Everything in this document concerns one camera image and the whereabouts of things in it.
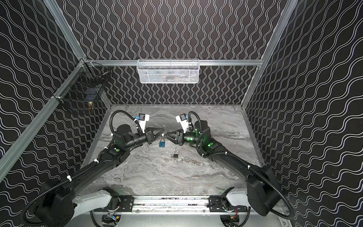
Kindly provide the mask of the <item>blue padlock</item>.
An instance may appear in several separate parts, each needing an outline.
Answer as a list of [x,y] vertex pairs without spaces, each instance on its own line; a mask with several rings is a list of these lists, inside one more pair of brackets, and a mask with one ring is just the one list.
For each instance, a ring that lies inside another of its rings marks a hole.
[[161,139],[159,142],[159,147],[164,148],[165,147],[165,139]]

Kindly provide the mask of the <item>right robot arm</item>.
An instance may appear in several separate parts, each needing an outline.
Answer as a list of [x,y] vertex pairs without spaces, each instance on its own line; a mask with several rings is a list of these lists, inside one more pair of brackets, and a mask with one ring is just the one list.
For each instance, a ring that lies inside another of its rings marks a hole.
[[176,120],[182,128],[165,133],[166,139],[180,146],[190,144],[203,159],[225,167],[246,183],[246,189],[231,187],[222,193],[220,204],[224,210],[236,211],[239,206],[245,206],[261,216],[271,212],[281,218],[294,218],[293,206],[269,167],[259,167],[230,152],[212,137],[208,122],[194,111],[177,116]]

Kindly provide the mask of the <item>black padlock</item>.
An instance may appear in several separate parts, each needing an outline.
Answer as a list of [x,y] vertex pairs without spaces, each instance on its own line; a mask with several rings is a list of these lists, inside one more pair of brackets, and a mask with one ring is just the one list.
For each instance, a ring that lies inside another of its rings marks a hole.
[[183,162],[183,158],[182,158],[182,157],[180,157],[178,154],[173,154],[173,155],[171,156],[171,158],[172,158],[174,161],[178,162],[178,163]]

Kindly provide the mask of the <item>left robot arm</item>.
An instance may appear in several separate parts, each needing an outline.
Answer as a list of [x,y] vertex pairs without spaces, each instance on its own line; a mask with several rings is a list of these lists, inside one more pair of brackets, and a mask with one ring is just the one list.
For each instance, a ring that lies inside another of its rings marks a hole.
[[[122,113],[128,116],[136,125],[137,133],[133,133],[128,124],[113,127],[113,118]],[[97,158],[74,174],[58,181],[50,181],[42,186],[40,193],[28,202],[22,212],[21,220],[27,227],[63,227],[75,217],[75,198],[86,186],[91,184],[104,173],[123,163],[131,151],[141,147],[144,143],[152,144],[163,133],[163,128],[143,128],[141,122],[146,119],[145,114],[131,116],[124,110],[117,110],[110,116],[110,130],[112,140]]]

